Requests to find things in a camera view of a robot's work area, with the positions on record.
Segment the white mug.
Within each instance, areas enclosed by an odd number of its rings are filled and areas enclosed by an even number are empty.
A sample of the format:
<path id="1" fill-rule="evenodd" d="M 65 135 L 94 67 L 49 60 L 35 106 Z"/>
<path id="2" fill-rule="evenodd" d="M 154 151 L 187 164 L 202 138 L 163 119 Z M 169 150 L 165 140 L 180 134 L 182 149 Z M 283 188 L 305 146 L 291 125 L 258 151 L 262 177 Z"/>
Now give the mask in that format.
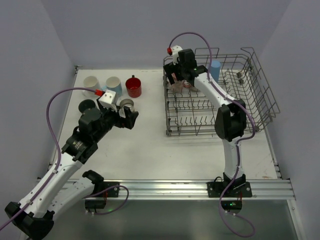
<path id="1" fill-rule="evenodd" d="M 97 77 L 95 76 L 88 76 L 83 80 L 83 87 L 86 89 L 91 89 L 94 90 L 94 92 L 88 91 L 88 90 L 83 90 L 82 94 L 85 97 L 89 98 L 94 98 L 96 97 L 95 95 L 95 90 L 101 90 L 101 85 Z"/>

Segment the light blue mug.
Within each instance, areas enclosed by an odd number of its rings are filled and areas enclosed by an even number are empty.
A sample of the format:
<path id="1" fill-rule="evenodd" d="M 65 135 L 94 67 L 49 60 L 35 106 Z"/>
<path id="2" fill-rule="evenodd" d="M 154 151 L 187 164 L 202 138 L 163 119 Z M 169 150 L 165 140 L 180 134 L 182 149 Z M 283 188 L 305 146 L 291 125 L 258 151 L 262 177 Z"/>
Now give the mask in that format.
<path id="1" fill-rule="evenodd" d="M 123 95 L 123 89 L 121 80 L 116 76 L 111 76 L 105 81 L 105 85 L 101 88 L 103 91 L 111 90 L 121 97 Z"/>

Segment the grey mug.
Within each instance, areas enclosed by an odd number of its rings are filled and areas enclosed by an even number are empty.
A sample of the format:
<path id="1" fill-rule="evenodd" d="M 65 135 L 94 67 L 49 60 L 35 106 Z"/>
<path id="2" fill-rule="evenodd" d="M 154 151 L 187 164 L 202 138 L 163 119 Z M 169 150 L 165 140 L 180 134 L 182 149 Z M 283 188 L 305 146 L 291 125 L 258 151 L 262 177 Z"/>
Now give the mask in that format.
<path id="1" fill-rule="evenodd" d="M 96 103 L 92 99 L 85 99 L 81 101 L 78 105 L 78 110 L 83 113 L 87 109 L 93 109 L 96 107 Z"/>

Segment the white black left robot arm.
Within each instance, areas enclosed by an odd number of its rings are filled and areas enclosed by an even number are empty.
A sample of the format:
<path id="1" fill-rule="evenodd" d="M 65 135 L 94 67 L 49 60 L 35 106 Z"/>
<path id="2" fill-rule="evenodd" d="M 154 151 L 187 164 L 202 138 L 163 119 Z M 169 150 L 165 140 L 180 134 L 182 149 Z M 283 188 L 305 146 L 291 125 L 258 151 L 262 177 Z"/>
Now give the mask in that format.
<path id="1" fill-rule="evenodd" d="M 86 109 L 78 120 L 51 169 L 36 187 L 19 202 L 10 202 L 5 213 L 12 223 L 32 240 L 42 240 L 54 226 L 62 211 L 84 197 L 97 195 L 104 178 L 93 170 L 83 173 L 73 186 L 60 190 L 98 149 L 98 142 L 112 127 L 132 129 L 139 115 L 127 106 L 124 116 L 112 109 Z"/>

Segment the cream small cup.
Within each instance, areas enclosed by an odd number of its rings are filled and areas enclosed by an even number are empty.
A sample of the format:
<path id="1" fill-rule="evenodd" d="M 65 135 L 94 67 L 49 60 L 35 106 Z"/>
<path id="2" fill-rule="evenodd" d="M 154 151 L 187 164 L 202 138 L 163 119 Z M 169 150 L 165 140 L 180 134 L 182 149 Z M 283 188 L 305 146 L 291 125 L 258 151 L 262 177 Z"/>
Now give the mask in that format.
<path id="1" fill-rule="evenodd" d="M 128 107 L 130 109 L 131 112 L 135 111 L 135 104 L 134 101 L 132 99 L 129 98 L 125 98 L 123 100 L 120 101 L 119 103 L 120 108 L 124 108 L 124 107 Z"/>

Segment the red mug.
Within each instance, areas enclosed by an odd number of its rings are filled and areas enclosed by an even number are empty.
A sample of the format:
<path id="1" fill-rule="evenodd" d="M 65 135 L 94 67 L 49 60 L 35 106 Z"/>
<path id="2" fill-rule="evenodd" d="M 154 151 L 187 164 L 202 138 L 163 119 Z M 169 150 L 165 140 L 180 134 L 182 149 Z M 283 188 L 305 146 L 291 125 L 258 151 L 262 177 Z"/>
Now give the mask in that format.
<path id="1" fill-rule="evenodd" d="M 125 87 L 131 98 L 138 98 L 142 94 L 141 80 L 135 77 L 135 75 L 132 75 L 131 78 L 126 80 Z"/>

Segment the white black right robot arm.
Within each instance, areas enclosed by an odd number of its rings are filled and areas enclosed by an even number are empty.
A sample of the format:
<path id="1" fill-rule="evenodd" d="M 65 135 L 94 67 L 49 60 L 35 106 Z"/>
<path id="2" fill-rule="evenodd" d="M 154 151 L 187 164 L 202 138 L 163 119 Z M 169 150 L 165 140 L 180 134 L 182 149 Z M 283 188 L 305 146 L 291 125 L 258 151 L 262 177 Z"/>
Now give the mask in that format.
<path id="1" fill-rule="evenodd" d="M 200 90 L 216 108 L 214 130 L 222 140 L 225 167 L 222 181 L 214 180 L 210 187 L 222 194 L 246 183 L 241 160 L 241 141 L 245 140 L 248 112 L 243 100 L 227 94 L 204 65 L 198 65 L 191 49 L 175 45 L 167 49 L 172 61 L 163 66 L 170 83 L 186 81 Z"/>

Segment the pink patterned mug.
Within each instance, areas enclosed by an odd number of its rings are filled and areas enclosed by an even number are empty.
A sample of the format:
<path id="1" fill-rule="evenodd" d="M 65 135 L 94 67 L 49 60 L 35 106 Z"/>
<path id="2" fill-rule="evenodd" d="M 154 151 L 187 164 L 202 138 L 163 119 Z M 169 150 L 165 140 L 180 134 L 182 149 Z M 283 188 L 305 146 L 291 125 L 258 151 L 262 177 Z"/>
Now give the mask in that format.
<path id="1" fill-rule="evenodd" d="M 173 93 L 181 93 L 183 89 L 190 89 L 192 86 L 185 80 L 178 81 L 174 73 L 171 74 L 174 83 L 169 83 L 169 88 Z"/>

